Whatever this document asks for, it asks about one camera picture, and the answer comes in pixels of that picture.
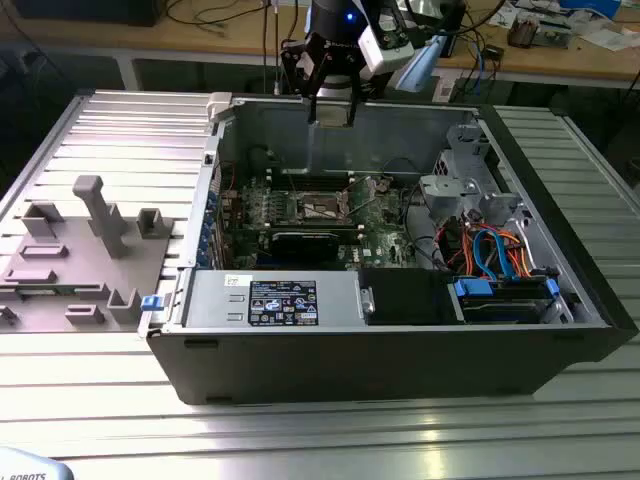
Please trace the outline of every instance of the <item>black cable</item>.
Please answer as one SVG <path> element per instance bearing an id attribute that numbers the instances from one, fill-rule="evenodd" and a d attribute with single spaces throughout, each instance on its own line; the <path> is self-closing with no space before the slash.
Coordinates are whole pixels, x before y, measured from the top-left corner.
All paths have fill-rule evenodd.
<path id="1" fill-rule="evenodd" d="M 493 92 L 493 87 L 496 86 L 496 81 L 498 79 L 497 75 L 498 75 L 498 72 L 500 71 L 500 68 L 502 67 L 502 58 L 498 60 L 497 64 L 495 60 L 491 59 L 491 63 L 493 64 L 493 73 L 489 77 L 489 87 L 487 88 L 487 95 L 484 97 L 484 103 L 487 103 L 487 101 L 489 100 L 489 96 L 491 95 L 491 92 Z"/>
<path id="2" fill-rule="evenodd" d="M 278 86 L 278 94 L 280 93 L 280 81 L 278 80 L 278 73 L 279 73 L 279 69 L 280 69 L 280 65 L 278 62 L 278 58 L 280 57 L 279 53 L 280 53 L 280 46 L 278 45 L 278 7 L 275 7 L 273 9 L 274 12 L 274 21 L 276 23 L 275 25 L 275 39 L 274 39 L 274 47 L 275 47 L 275 60 L 276 60 L 276 85 Z"/>
<path id="3" fill-rule="evenodd" d="M 191 10 L 193 11 L 193 19 L 197 20 L 199 22 L 206 22 L 207 20 L 205 20 L 203 18 L 204 14 L 209 13 L 209 12 L 214 12 L 214 11 L 217 11 L 217 10 L 226 10 L 228 8 L 233 8 L 238 4 L 238 2 L 240 0 L 233 0 L 231 3 L 228 3 L 227 5 L 222 5 L 221 7 L 205 8 L 204 10 L 200 10 L 199 12 L 196 12 L 195 9 L 193 8 L 193 0 L 190 0 L 190 1 L 191 1 L 191 6 L 192 6 Z M 198 30 L 202 30 L 203 32 L 215 33 L 215 34 L 220 35 L 220 36 L 224 35 L 224 33 L 220 29 L 224 28 L 225 25 L 213 24 L 212 26 L 216 26 L 217 27 L 216 30 L 212 30 L 212 29 L 208 28 L 209 27 L 208 25 L 194 25 L 194 26 Z"/>
<path id="4" fill-rule="evenodd" d="M 262 15 L 262 85 L 263 93 L 267 93 L 267 14 L 269 11 L 269 2 L 265 2 Z"/>
<path id="5" fill-rule="evenodd" d="M 291 24 L 291 28 L 289 29 L 289 33 L 287 34 L 287 38 L 285 38 L 284 40 L 291 40 L 292 39 L 293 32 L 295 31 L 296 26 L 298 25 L 298 8 L 299 8 L 298 0 L 294 0 L 293 8 L 295 9 L 295 11 L 293 12 L 293 23 Z"/>
<path id="6" fill-rule="evenodd" d="M 456 35 L 461 35 L 463 33 L 467 33 L 470 32 L 472 30 L 475 30 L 476 28 L 478 28 L 480 25 L 483 25 L 485 23 L 487 23 L 491 17 L 493 17 L 496 13 L 498 13 L 498 11 L 502 8 L 502 6 L 506 3 L 507 0 L 499 0 L 498 4 L 484 17 L 482 17 L 482 19 L 478 20 L 476 23 L 472 24 L 471 26 L 462 26 L 462 28 L 460 30 L 442 30 L 442 31 L 438 31 L 436 27 L 429 27 L 429 25 L 423 25 L 423 27 L 426 27 L 428 29 L 430 29 L 435 35 L 441 36 L 441 37 L 453 37 Z"/>
<path id="7" fill-rule="evenodd" d="M 639 79 L 640 79 L 640 69 L 638 69 L 638 73 L 636 74 L 636 77 L 633 79 L 633 82 L 631 82 L 631 85 L 629 85 L 629 88 L 625 92 L 624 97 L 622 97 L 622 100 L 620 100 L 620 105 L 625 104 L 625 102 L 627 101 L 627 98 L 629 98 L 629 95 L 631 95 L 631 92 L 633 91 L 633 88 L 636 86 L 636 83 L 638 83 Z"/>
<path id="8" fill-rule="evenodd" d="M 471 19 L 471 16 L 469 15 L 468 12 L 465 12 L 465 15 L 467 15 L 467 17 L 469 17 L 469 19 Z M 471 37 L 469 37 L 468 35 L 458 35 L 460 38 L 465 39 L 467 42 L 470 43 L 475 43 L 478 47 L 478 51 L 482 52 L 484 51 L 485 47 L 486 47 L 486 40 L 484 38 L 484 35 L 482 35 L 482 33 L 480 33 L 477 29 L 473 29 L 473 33 L 475 34 L 475 40 L 473 40 Z M 473 84 L 473 86 L 471 87 L 471 89 L 467 89 L 467 85 L 469 84 L 469 81 L 471 80 L 471 77 L 473 76 L 473 72 L 476 71 L 476 67 L 479 65 L 480 63 L 480 57 L 478 56 L 478 52 L 471 52 L 469 50 L 469 53 L 471 55 L 471 57 L 474 60 L 473 63 L 473 67 L 471 67 L 471 70 L 469 71 L 469 75 L 467 75 L 466 80 L 464 81 L 464 84 L 462 85 L 462 88 L 456 86 L 456 91 L 455 93 L 452 95 L 451 97 L 451 101 L 454 102 L 456 100 L 456 98 L 458 97 L 458 94 L 460 92 L 463 93 L 463 95 L 468 95 L 474 88 L 476 88 L 476 86 L 478 85 L 479 81 L 480 81 L 480 75 L 478 75 L 478 78 L 476 79 L 475 83 Z"/>
<path id="9" fill-rule="evenodd" d="M 230 15 L 230 16 L 225 17 L 225 18 L 218 18 L 216 20 L 207 20 L 207 21 L 201 21 L 201 22 L 189 22 L 189 21 L 181 20 L 181 19 L 176 18 L 173 15 L 171 15 L 171 9 L 173 7 L 175 7 L 176 5 L 178 5 L 179 3 L 183 2 L 183 1 L 184 0 L 174 0 L 173 2 L 170 3 L 170 0 L 167 0 L 167 2 L 165 3 L 165 5 L 166 5 L 165 13 L 166 13 L 167 17 L 170 18 L 171 20 L 173 20 L 174 22 L 180 23 L 182 25 L 196 25 L 196 26 L 198 26 L 198 25 L 214 25 L 216 23 L 222 23 L 222 22 L 227 22 L 229 20 L 233 20 L 234 18 L 242 17 L 242 16 L 248 15 L 250 13 L 259 12 L 259 11 L 263 10 L 263 8 L 264 8 L 264 7 L 252 8 L 251 10 L 245 10 L 244 12 L 236 13 L 234 15 Z"/>
<path id="10" fill-rule="evenodd" d="M 391 162 L 395 162 L 396 160 L 404 160 L 409 165 L 411 165 L 411 168 L 413 168 L 416 171 L 416 173 L 422 175 L 422 172 L 420 171 L 420 169 L 416 166 L 415 163 L 413 163 L 413 160 L 411 160 L 409 157 L 393 157 L 393 158 L 390 158 L 389 160 L 384 162 L 384 165 L 382 165 L 382 168 L 380 168 L 380 172 L 385 173 L 385 169 L 387 168 L 387 166 Z"/>
<path id="11" fill-rule="evenodd" d="M 13 26 L 13 28 L 22 36 L 22 38 L 24 38 L 29 44 L 31 44 L 33 49 L 36 52 L 38 52 L 38 54 L 41 55 L 42 58 L 44 58 L 49 65 L 51 65 L 51 67 L 56 71 L 58 76 L 62 80 L 64 80 L 69 85 L 69 87 L 75 92 L 78 89 L 76 84 L 72 82 L 69 79 L 69 77 L 67 77 L 64 74 L 64 72 L 60 69 L 60 67 L 58 67 L 58 65 L 56 65 L 55 62 L 51 60 L 51 58 L 49 58 L 49 56 L 42 51 L 42 49 L 38 46 L 38 44 L 29 35 L 27 35 L 24 30 L 20 28 L 20 26 L 15 21 L 13 16 L 9 13 L 9 10 L 7 9 L 7 6 L 4 3 L 4 0 L 0 0 L 0 6 L 2 6 L 2 11 L 4 12 L 5 16 L 7 17 L 7 20 L 9 20 L 9 23 Z"/>
<path id="12" fill-rule="evenodd" d="M 416 244 L 416 242 L 418 242 L 419 240 L 424 240 L 427 238 L 433 239 L 431 235 L 421 235 L 414 239 L 411 237 L 411 233 L 409 232 L 409 224 L 408 224 L 409 207 L 411 206 L 411 200 L 413 199 L 413 196 L 415 195 L 416 190 L 418 190 L 419 187 L 420 187 L 420 182 L 417 182 L 415 186 L 411 189 L 411 193 L 409 193 L 409 197 L 407 198 L 407 206 L 405 207 L 404 215 L 403 215 L 404 231 L 407 235 L 407 239 L 409 240 L 409 243 L 416 250 L 416 252 L 418 252 L 420 255 L 426 258 L 429 261 L 429 263 L 431 263 L 431 265 L 436 267 L 438 270 L 448 270 L 447 266 L 442 265 L 442 262 L 439 261 L 439 259 L 434 258 L 433 255 L 429 255 L 427 252 L 425 252 L 422 248 L 420 248 Z M 429 208 L 429 204 L 427 203 L 427 199 L 424 196 L 424 192 L 420 190 L 420 193 L 422 195 L 422 199 L 424 200 L 424 206 L 427 208 L 427 210 L 431 211 L 431 209 Z"/>

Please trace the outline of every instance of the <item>black plastic cover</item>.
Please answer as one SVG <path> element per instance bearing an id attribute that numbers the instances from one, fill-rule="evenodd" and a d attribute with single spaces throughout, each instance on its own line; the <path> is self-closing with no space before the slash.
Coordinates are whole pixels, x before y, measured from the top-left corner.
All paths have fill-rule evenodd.
<path id="1" fill-rule="evenodd" d="M 450 276 L 422 268 L 359 271 L 361 289 L 371 289 L 374 313 L 368 325 L 451 325 L 458 323 L 447 288 Z"/>

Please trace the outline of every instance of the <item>slotted aluminum surface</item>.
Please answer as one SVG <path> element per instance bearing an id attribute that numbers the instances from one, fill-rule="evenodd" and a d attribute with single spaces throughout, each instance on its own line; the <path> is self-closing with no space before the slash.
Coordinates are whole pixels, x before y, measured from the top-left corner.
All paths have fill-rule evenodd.
<path id="1" fill-rule="evenodd" d="M 195 181 L 205 102 L 200 95 L 96 94 L 69 119 L 58 150 L 64 156 L 34 173 L 35 186 L 22 192 L 16 211 L 40 192 L 84 212 L 57 187 L 89 171 L 103 175 L 120 205 L 133 211 L 151 204 L 185 219 L 189 201 L 181 193 Z M 587 185 L 604 188 L 597 170 L 577 171 L 591 179 Z M 585 235 L 598 235 L 584 225 Z M 6 254 L 24 230 L 11 215 L 0 227 Z M 175 251 L 184 228 L 178 220 Z M 165 261 L 161 289 L 172 285 L 175 265 Z M 620 291 L 633 293 L 633 283 L 625 285 Z M 192 407 L 178 400 L 136 334 L 2 335 L 0 444 L 61 459 L 79 480 L 636 479 L 639 345 L 574 366 L 532 397 Z"/>
<path id="2" fill-rule="evenodd" d="M 572 228 L 640 325 L 640 204 L 575 124 L 547 109 L 496 107 Z M 502 165 L 507 182 L 515 188 Z"/>

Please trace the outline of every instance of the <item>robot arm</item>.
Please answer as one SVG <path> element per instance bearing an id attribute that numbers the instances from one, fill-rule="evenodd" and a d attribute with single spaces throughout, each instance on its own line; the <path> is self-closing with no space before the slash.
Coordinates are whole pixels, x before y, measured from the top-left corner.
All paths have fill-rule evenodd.
<path id="1" fill-rule="evenodd" d="M 350 99 L 345 124 L 351 126 L 357 103 L 379 95 L 393 72 L 411 62 L 415 50 L 429 42 L 436 31 L 434 25 L 442 26 L 442 17 L 437 17 L 439 6 L 433 8 L 426 2 L 432 8 L 425 14 L 414 12 L 410 0 L 400 0 L 404 2 L 400 4 L 405 6 L 404 10 L 397 2 L 313 0 L 306 39 L 286 40 L 281 53 L 290 91 L 310 100 L 309 123 L 316 120 L 317 98 L 329 96 Z M 420 25 L 416 17 L 421 18 Z M 439 54 L 443 42 L 435 44 Z M 434 65 L 435 60 L 424 61 L 423 50 L 407 69 L 404 83 L 410 83 L 416 91 Z M 370 77 L 364 85 L 360 80 L 362 72 Z"/>

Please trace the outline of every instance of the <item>wooden desk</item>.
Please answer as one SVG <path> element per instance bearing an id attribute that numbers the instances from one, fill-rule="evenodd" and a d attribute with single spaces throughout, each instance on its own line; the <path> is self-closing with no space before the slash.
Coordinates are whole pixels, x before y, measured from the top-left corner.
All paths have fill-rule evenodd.
<path id="1" fill-rule="evenodd" d="M 486 14 L 494 0 L 471 0 L 471 13 L 475 18 Z M 224 0 L 193 0 L 194 10 L 224 4 Z M 211 12 L 211 19 L 221 18 L 256 8 L 255 0 L 240 0 L 231 8 Z M 279 36 L 284 38 L 293 19 L 293 7 L 281 7 Z M 189 1 L 178 5 L 174 16 L 191 20 L 193 10 Z M 298 25 L 294 37 L 302 38 L 306 7 L 299 9 Z M 621 9 L 617 20 L 637 21 L 626 25 L 640 29 L 640 12 Z M 202 31 L 191 25 L 182 25 L 168 18 L 155 27 L 141 28 L 124 25 L 65 22 L 52 20 L 22 20 L 20 26 L 47 51 L 110 56 L 120 67 L 127 89 L 140 89 L 133 60 L 160 59 L 210 63 L 262 63 L 262 12 L 236 18 L 218 29 L 218 33 Z M 274 64 L 275 38 L 273 15 L 269 15 L 267 36 L 268 64 Z M 583 85 L 607 88 L 628 88 L 640 68 L 638 49 L 610 52 L 574 38 L 569 49 L 535 47 L 519 49 L 507 45 L 507 30 L 485 25 L 481 27 L 487 42 L 505 49 L 499 80 Z M 15 48 L 24 47 L 24 39 L 7 22 L 0 18 L 0 40 Z M 447 79 L 466 75 L 474 60 L 468 53 L 465 42 L 460 41 L 454 55 L 441 59 L 434 72 Z"/>

